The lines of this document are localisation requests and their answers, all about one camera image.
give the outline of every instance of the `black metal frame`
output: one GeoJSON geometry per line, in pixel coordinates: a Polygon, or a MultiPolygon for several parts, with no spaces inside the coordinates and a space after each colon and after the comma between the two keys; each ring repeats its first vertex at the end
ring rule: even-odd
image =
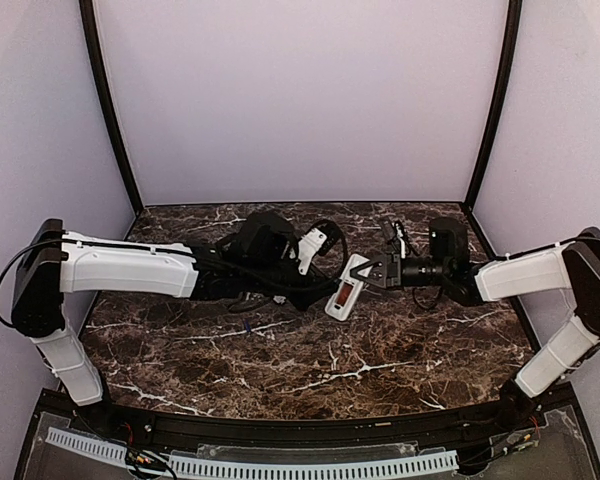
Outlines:
{"type": "Polygon", "coordinates": [[[480,187],[487,171],[489,157],[493,149],[493,143],[496,138],[500,115],[504,106],[504,99],[509,85],[509,76],[511,74],[511,65],[513,64],[513,54],[516,50],[516,40],[518,38],[518,27],[520,25],[520,16],[522,13],[522,0],[509,0],[509,10],[507,12],[507,23],[504,30],[504,40],[502,42],[502,51],[500,53],[500,64],[498,65],[498,74],[496,75],[496,84],[493,88],[493,97],[491,98],[491,107],[487,116],[487,124],[484,128],[480,151],[476,159],[476,166],[471,176],[469,190],[465,197],[464,204],[473,209],[480,193],[480,187]]]}
{"type": "MultiPolygon", "coordinates": [[[[98,97],[100,99],[102,115],[107,126],[109,139],[116,157],[118,169],[120,170],[120,175],[122,176],[122,180],[127,191],[127,196],[129,197],[129,201],[133,206],[133,210],[135,211],[136,215],[138,215],[144,209],[144,204],[142,203],[138,185],[133,175],[133,170],[129,162],[129,156],[127,155],[127,151],[124,146],[120,125],[116,115],[115,107],[113,105],[109,81],[107,80],[106,69],[102,56],[102,48],[100,46],[100,39],[98,37],[98,27],[96,24],[93,0],[79,0],[79,3],[80,12],[82,14],[84,36],[87,44],[87,50],[89,51],[89,60],[91,62],[93,79],[98,91],[98,97]]],[[[469,189],[464,200],[464,205],[466,205],[469,209],[473,209],[478,198],[478,194],[480,193],[480,187],[482,186],[482,181],[484,180],[487,164],[489,163],[489,157],[491,155],[491,150],[493,148],[493,143],[498,129],[498,123],[500,121],[500,115],[502,113],[502,107],[504,105],[507,92],[507,85],[509,84],[509,76],[511,74],[511,65],[513,63],[513,55],[518,36],[518,26],[520,24],[521,11],[522,0],[509,0],[504,40],[502,43],[502,51],[500,54],[500,62],[498,65],[498,73],[493,90],[493,97],[491,99],[491,106],[489,108],[489,115],[487,117],[482,143],[480,145],[478,158],[476,159],[469,189]]]]}
{"type": "Polygon", "coordinates": [[[140,197],[138,185],[133,176],[133,170],[131,169],[131,163],[129,162],[129,156],[127,155],[124,146],[118,117],[116,116],[115,107],[113,105],[111,90],[109,89],[109,81],[107,80],[107,73],[102,58],[102,49],[100,47],[100,38],[98,37],[98,27],[96,25],[96,17],[93,9],[93,0],[79,0],[79,2],[84,38],[89,52],[93,80],[96,85],[96,90],[98,91],[98,98],[100,99],[102,116],[104,117],[104,122],[107,126],[109,140],[111,141],[111,147],[113,148],[113,153],[116,157],[122,181],[127,190],[127,196],[129,197],[133,211],[136,215],[139,215],[144,209],[144,205],[142,203],[142,198],[140,197]]]}

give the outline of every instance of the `black cable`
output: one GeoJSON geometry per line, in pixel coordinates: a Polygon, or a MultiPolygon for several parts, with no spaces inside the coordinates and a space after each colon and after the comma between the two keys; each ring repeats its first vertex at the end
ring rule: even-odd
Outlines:
{"type": "Polygon", "coordinates": [[[511,451],[512,449],[516,448],[518,445],[521,445],[522,443],[528,441],[529,439],[526,438],[526,435],[522,435],[518,440],[516,440],[515,442],[513,442],[510,446],[507,447],[506,450],[500,452],[497,455],[494,455],[492,457],[489,457],[488,459],[485,460],[481,460],[479,462],[475,462],[475,463],[469,463],[472,460],[475,460],[476,458],[481,457],[482,455],[484,455],[485,453],[490,452],[491,450],[496,449],[497,447],[499,447],[500,445],[502,445],[503,443],[506,443],[509,440],[509,437],[511,435],[513,435],[516,431],[518,431],[520,428],[522,428],[522,426],[525,424],[526,420],[519,423],[518,425],[516,425],[513,429],[509,430],[508,433],[505,434],[505,436],[498,442],[496,442],[493,445],[489,445],[487,448],[485,448],[484,450],[481,450],[480,452],[476,453],[475,455],[473,455],[472,457],[467,458],[466,460],[462,461],[459,463],[459,465],[461,467],[477,467],[477,466],[481,466],[481,465],[486,465],[489,464],[491,462],[493,462],[494,460],[497,460],[498,458],[504,457],[505,455],[507,455],[509,453],[509,451],[511,451]]]}
{"type": "Polygon", "coordinates": [[[516,258],[520,258],[520,257],[523,257],[525,255],[530,255],[532,253],[538,253],[538,252],[542,252],[544,250],[549,250],[550,248],[555,248],[556,245],[564,245],[566,243],[578,242],[578,241],[583,241],[583,242],[598,242],[598,243],[600,243],[600,238],[597,238],[597,237],[586,237],[586,236],[571,237],[571,238],[567,238],[565,240],[562,240],[560,242],[557,242],[557,244],[556,243],[552,243],[552,244],[549,244],[549,245],[544,245],[542,247],[532,248],[531,250],[525,250],[524,252],[514,253],[514,254],[511,254],[509,256],[499,255],[499,256],[496,256],[494,258],[494,260],[499,260],[499,261],[515,260],[516,258]]]}
{"type": "MultiPolygon", "coordinates": [[[[7,273],[9,273],[9,270],[11,270],[11,267],[13,266],[13,264],[16,263],[20,259],[20,257],[23,256],[25,253],[30,252],[31,250],[35,250],[36,248],[43,247],[45,245],[53,245],[56,243],[62,243],[62,242],[66,242],[66,241],[67,241],[67,239],[62,239],[62,238],[43,240],[41,242],[33,243],[33,244],[29,245],[28,247],[25,247],[22,250],[20,250],[18,253],[16,253],[13,256],[13,258],[11,258],[11,260],[9,260],[7,265],[2,269],[2,272],[0,272],[0,287],[2,286],[2,282],[4,281],[4,278],[7,276],[7,273]]],[[[3,318],[2,315],[0,315],[0,323],[2,323],[5,327],[15,328],[11,323],[7,322],[3,318]]]]}
{"type": "Polygon", "coordinates": [[[137,448],[131,447],[130,445],[127,445],[127,449],[131,450],[132,452],[135,452],[136,455],[144,455],[145,457],[149,457],[154,461],[158,462],[165,468],[167,472],[169,472],[169,475],[171,475],[171,478],[173,478],[173,480],[178,480],[176,472],[173,471],[173,468],[171,468],[167,461],[163,458],[160,458],[158,455],[154,455],[153,453],[147,452],[145,450],[138,450],[137,448]]]}
{"type": "Polygon", "coordinates": [[[431,310],[433,310],[434,308],[436,308],[438,306],[438,302],[440,301],[440,299],[442,298],[442,295],[444,294],[444,288],[440,287],[438,289],[438,293],[436,293],[435,298],[431,301],[431,303],[429,305],[424,305],[417,297],[416,297],[416,290],[419,290],[419,287],[413,287],[411,289],[411,297],[413,298],[413,303],[415,303],[418,307],[420,307],[422,310],[424,310],[425,312],[430,312],[431,310]]]}
{"type": "Polygon", "coordinates": [[[238,300],[237,302],[233,302],[230,303],[229,305],[227,305],[227,311],[229,313],[248,313],[248,312],[254,312],[262,307],[265,307],[267,305],[269,305],[271,302],[273,302],[273,298],[271,297],[265,297],[264,300],[261,300],[259,302],[253,303],[249,306],[246,306],[244,308],[236,308],[237,306],[243,305],[243,304],[248,304],[249,302],[246,300],[238,300]]]}
{"type": "Polygon", "coordinates": [[[318,220],[313,225],[311,225],[311,227],[309,227],[309,231],[313,230],[314,228],[320,229],[321,226],[331,226],[331,228],[333,228],[333,230],[340,237],[340,246],[342,247],[342,262],[340,264],[340,268],[338,268],[338,271],[334,275],[334,279],[337,279],[340,278],[340,275],[342,275],[342,272],[344,272],[344,269],[347,266],[347,261],[349,260],[349,247],[347,245],[347,238],[345,237],[344,232],[338,226],[338,224],[333,220],[328,219],[318,220]]]}
{"type": "Polygon", "coordinates": [[[142,470],[140,470],[140,467],[138,467],[138,465],[135,462],[131,464],[131,467],[133,467],[133,475],[139,480],[148,480],[149,478],[151,478],[147,477],[144,473],[142,473],[142,470]]]}
{"type": "MultiPolygon", "coordinates": [[[[320,222],[317,222],[316,224],[324,224],[325,222],[331,222],[331,220],[326,220],[326,221],[322,220],[320,222]]],[[[329,279],[325,282],[319,283],[317,285],[312,285],[310,287],[286,286],[286,285],[277,283],[273,280],[270,280],[266,277],[263,277],[257,271],[251,270],[247,267],[242,267],[241,265],[236,265],[232,262],[226,262],[224,260],[199,258],[191,252],[185,252],[182,250],[176,250],[176,249],[172,249],[172,248],[162,248],[162,247],[156,248],[156,247],[151,247],[151,246],[147,246],[147,245],[138,245],[138,244],[94,242],[94,241],[90,241],[90,240],[78,241],[78,240],[72,239],[72,238],[54,238],[54,239],[49,239],[49,240],[42,240],[40,242],[36,242],[31,245],[28,245],[27,247],[20,250],[18,253],[16,253],[11,258],[11,260],[9,260],[7,265],[3,268],[2,272],[0,272],[0,287],[2,286],[2,282],[4,281],[5,277],[7,276],[7,273],[9,273],[9,270],[11,269],[13,264],[16,263],[20,257],[22,257],[24,254],[30,252],[31,250],[35,250],[36,248],[40,248],[45,245],[53,245],[53,244],[58,244],[58,243],[72,243],[72,244],[81,243],[82,245],[85,245],[88,247],[116,248],[116,249],[122,249],[122,250],[141,250],[141,251],[145,251],[145,252],[154,251],[156,253],[166,253],[166,254],[171,254],[171,255],[183,255],[183,256],[195,259],[196,263],[199,263],[199,264],[207,263],[207,264],[211,264],[211,265],[215,265],[215,266],[224,266],[224,267],[230,268],[232,270],[240,271],[241,273],[248,275],[252,278],[255,278],[256,280],[260,281],[261,283],[263,283],[265,285],[268,285],[273,288],[278,288],[278,289],[284,290],[289,293],[314,292],[314,291],[321,290],[321,289],[331,285],[335,280],[337,280],[340,277],[340,275],[342,274],[342,272],[344,271],[346,264],[347,264],[347,260],[349,258],[349,253],[348,253],[348,249],[347,249],[347,241],[344,237],[344,233],[342,232],[340,227],[338,227],[335,224],[335,222],[331,222],[331,223],[337,229],[337,231],[340,233],[340,243],[342,245],[342,264],[341,264],[340,268],[338,269],[338,272],[336,273],[336,275],[334,275],[331,279],[329,279]]],[[[7,328],[15,328],[11,323],[9,323],[7,320],[5,320],[5,318],[1,314],[0,314],[0,323],[2,323],[7,328]]]]}

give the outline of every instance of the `marble tabletop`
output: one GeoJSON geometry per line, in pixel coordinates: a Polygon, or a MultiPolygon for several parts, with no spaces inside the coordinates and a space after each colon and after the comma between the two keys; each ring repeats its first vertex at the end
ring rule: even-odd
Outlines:
{"type": "MultiPolygon", "coordinates": [[[[381,217],[401,220],[422,251],[430,219],[466,221],[454,203],[165,206],[145,209],[129,240],[216,241],[264,210],[301,232],[330,218],[350,252],[365,256],[385,250],[381,217]]],[[[485,260],[471,231],[470,244],[472,259],[485,260]]],[[[328,271],[338,254],[334,247],[320,266],[328,271]]],[[[435,291],[419,295],[426,301],[435,291]]],[[[443,297],[424,311],[409,290],[369,288],[346,322],[324,313],[326,299],[304,313],[269,304],[232,314],[229,303],[103,292],[82,340],[121,405],[248,419],[366,418],[482,403],[532,356],[506,302],[465,308],[443,297]]]]}

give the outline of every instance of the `lavender wall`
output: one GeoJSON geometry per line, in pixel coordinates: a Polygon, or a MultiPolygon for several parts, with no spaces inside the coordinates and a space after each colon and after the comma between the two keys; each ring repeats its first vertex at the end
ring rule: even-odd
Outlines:
{"type": "Polygon", "coordinates": [[[148,204],[464,198],[506,0],[96,4],[148,204]]]}
{"type": "MultiPolygon", "coordinates": [[[[600,227],[600,0],[525,2],[476,215],[500,253],[600,227]]],[[[546,341],[565,298],[524,303],[546,341]]],[[[573,381],[600,454],[600,353],[573,381]]]]}
{"type": "MultiPolygon", "coordinates": [[[[53,216],[70,229],[120,238],[132,211],[101,117],[78,2],[0,0],[0,270],[53,216]]],[[[72,300],[67,313],[79,327],[91,296],[72,300]]],[[[31,342],[0,325],[0,479],[13,476],[40,389],[53,385],[31,342]]]]}

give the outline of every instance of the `small white object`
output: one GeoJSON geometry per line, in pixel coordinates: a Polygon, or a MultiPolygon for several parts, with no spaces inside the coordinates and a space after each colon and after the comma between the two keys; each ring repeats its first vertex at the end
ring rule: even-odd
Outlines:
{"type": "Polygon", "coordinates": [[[475,277],[482,299],[492,302],[525,293],[571,288],[562,258],[565,248],[567,245],[485,265],[475,277]]]}
{"type": "Polygon", "coordinates": [[[300,242],[298,242],[298,259],[300,260],[298,271],[300,275],[307,274],[313,257],[318,253],[326,239],[327,236],[317,228],[312,228],[309,233],[300,239],[300,242]]]}
{"type": "Polygon", "coordinates": [[[397,223],[394,223],[393,227],[396,230],[398,242],[400,242],[400,258],[407,258],[407,242],[404,241],[404,233],[402,232],[402,228],[400,228],[397,223]]]}
{"type": "Polygon", "coordinates": [[[60,291],[65,293],[83,290],[115,290],[149,292],[188,298],[198,279],[193,268],[195,259],[176,253],[160,253],[169,249],[191,254],[191,249],[181,243],[151,245],[143,243],[102,240],[67,232],[63,238],[78,241],[63,243],[62,251],[68,255],[60,270],[60,291]],[[115,247],[93,247],[89,242],[102,242],[115,247]],[[124,248],[125,245],[142,245],[148,250],[124,248]]]}
{"type": "Polygon", "coordinates": [[[600,342],[573,315],[516,375],[516,384],[529,397],[544,392],[600,342]]]}
{"type": "MultiPolygon", "coordinates": [[[[358,255],[357,253],[354,253],[349,257],[347,266],[345,267],[344,272],[342,272],[342,275],[340,275],[340,287],[338,288],[338,291],[331,296],[324,309],[327,315],[336,320],[340,320],[341,322],[344,322],[349,318],[349,314],[351,313],[351,310],[353,310],[356,300],[358,300],[362,287],[364,287],[364,282],[362,280],[353,278],[349,273],[352,268],[368,261],[368,258],[358,255]]],[[[360,275],[366,276],[370,271],[371,267],[365,268],[360,272],[360,275]]]]}
{"type": "Polygon", "coordinates": [[[67,387],[76,405],[102,400],[102,382],[75,332],[67,324],[43,338],[31,338],[51,366],[51,372],[67,387]]]}
{"type": "MultiPolygon", "coordinates": [[[[84,435],[81,432],[67,431],[50,427],[46,443],[69,452],[91,458],[120,468],[129,468],[124,458],[126,448],[111,442],[84,435]]],[[[458,454],[449,452],[430,453],[415,457],[392,458],[369,462],[319,463],[319,464],[271,464],[243,463],[207,460],[192,456],[171,454],[161,457],[182,479],[229,480],[250,479],[362,479],[398,480],[401,478],[422,478],[458,469],[458,454]]],[[[160,473],[151,468],[139,467],[145,473],[160,473]]]]}

